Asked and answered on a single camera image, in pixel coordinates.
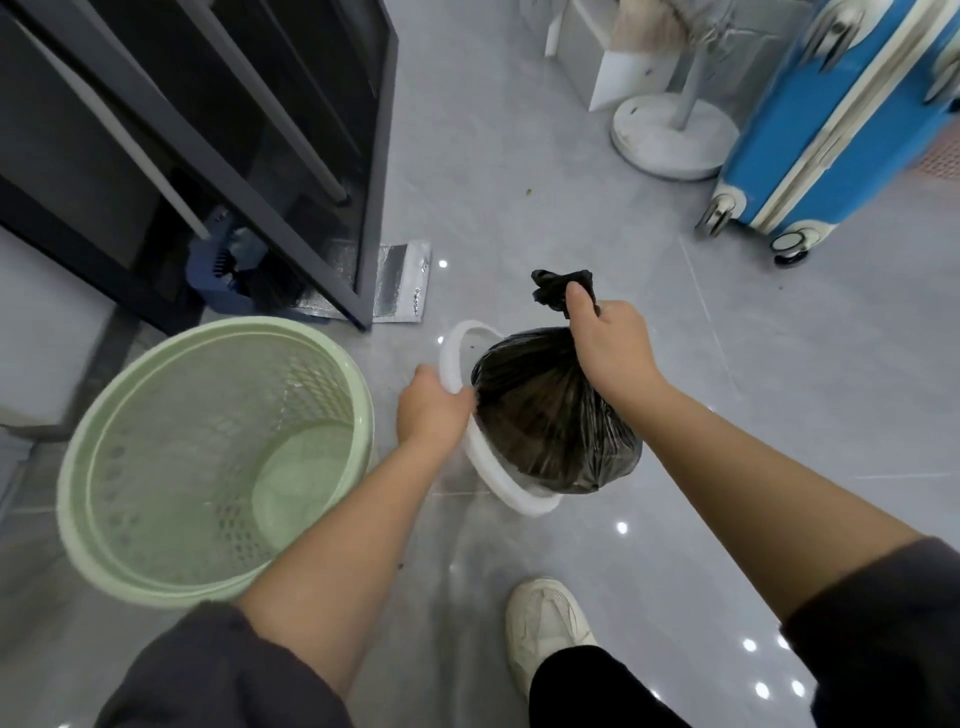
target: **white fan base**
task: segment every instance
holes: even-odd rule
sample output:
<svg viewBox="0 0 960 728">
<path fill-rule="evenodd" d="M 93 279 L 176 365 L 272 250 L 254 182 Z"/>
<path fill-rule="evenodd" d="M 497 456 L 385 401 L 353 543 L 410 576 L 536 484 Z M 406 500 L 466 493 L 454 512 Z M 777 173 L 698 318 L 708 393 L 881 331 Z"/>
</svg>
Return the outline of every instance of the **white fan base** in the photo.
<svg viewBox="0 0 960 728">
<path fill-rule="evenodd" d="M 635 96 L 613 115 L 613 146 L 634 167 L 668 180 L 715 177 L 740 131 L 713 104 L 698 100 L 686 129 L 670 127 L 680 101 L 676 93 Z"/>
</svg>

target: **tile floor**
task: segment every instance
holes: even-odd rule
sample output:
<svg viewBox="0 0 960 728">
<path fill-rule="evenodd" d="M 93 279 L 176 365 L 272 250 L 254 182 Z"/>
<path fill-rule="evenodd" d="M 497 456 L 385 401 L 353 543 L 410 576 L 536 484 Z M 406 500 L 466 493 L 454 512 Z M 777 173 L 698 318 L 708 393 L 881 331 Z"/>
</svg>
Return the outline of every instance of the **tile floor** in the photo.
<svg viewBox="0 0 960 728">
<path fill-rule="evenodd" d="M 608 116 L 583 111 L 538 57 L 513 0 L 389 5 L 401 49 L 384 241 L 433 243 L 426 316 L 367 335 L 324 329 L 368 378 L 382 449 L 397 394 L 436 360 L 440 336 L 467 318 L 504 332 L 558 324 L 532 302 L 530 271 L 589 268 L 602 297 L 646 314 L 674 383 L 960 546 L 956 189 L 899 180 L 803 268 L 776 271 L 741 231 L 692 234 L 708 184 L 660 182 L 620 160 Z M 0 712 L 23 728 L 87 728 L 177 615 L 85 586 L 60 551 L 50 497 L 32 491 L 0 534 Z M 356 724 L 525 725 L 502 609 L 517 581 L 542 573 L 568 584 L 600 643 L 692 725 L 811 725 L 809 674 L 650 453 L 630 477 L 538 520 L 454 458 L 350 696 Z"/>
</svg>

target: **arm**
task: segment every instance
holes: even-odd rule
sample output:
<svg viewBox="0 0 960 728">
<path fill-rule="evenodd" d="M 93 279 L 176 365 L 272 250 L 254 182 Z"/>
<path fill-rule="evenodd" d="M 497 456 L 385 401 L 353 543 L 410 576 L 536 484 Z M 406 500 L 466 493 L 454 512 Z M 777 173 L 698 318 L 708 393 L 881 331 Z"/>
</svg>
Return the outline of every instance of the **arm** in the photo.
<svg viewBox="0 0 960 728">
<path fill-rule="evenodd" d="M 588 379 L 647 443 L 780 619 L 921 534 L 764 445 L 672 387 L 643 317 L 567 287 Z"/>
<path fill-rule="evenodd" d="M 400 444 L 240 597 L 256 633 L 288 648 L 346 696 L 423 497 L 460 442 L 473 392 L 448 394 L 419 366 L 400 395 Z"/>
</svg>

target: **black pants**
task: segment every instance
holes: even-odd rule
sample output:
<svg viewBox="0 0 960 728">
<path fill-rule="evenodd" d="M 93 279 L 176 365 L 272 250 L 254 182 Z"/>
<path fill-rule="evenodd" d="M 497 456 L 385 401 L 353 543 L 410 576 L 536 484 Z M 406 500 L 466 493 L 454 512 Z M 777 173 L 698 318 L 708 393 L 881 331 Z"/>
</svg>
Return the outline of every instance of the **black pants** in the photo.
<svg viewBox="0 0 960 728">
<path fill-rule="evenodd" d="M 530 728 L 558 725 L 638 725 L 689 728 L 631 672 L 600 647 L 556 652 L 530 686 Z"/>
</svg>

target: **person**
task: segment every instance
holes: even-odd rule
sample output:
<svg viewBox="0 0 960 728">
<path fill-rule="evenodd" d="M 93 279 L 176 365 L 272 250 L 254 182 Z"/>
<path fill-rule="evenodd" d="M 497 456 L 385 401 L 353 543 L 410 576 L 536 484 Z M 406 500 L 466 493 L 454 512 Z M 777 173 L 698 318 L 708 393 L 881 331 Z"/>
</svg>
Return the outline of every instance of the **person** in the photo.
<svg viewBox="0 0 960 728">
<path fill-rule="evenodd" d="M 599 316 L 566 291 L 577 356 L 782 621 L 817 678 L 820 726 L 960 724 L 960 555 L 692 400 L 662 376 L 643 318 Z M 235 604 L 206 603 L 148 645 L 101 728 L 346 728 L 343 699 L 420 503 L 457 447 L 473 393 L 420 366 L 398 447 L 265 569 Z M 534 728 L 686 725 L 597 645 L 559 582 L 519 585 L 508 660 Z"/>
</svg>

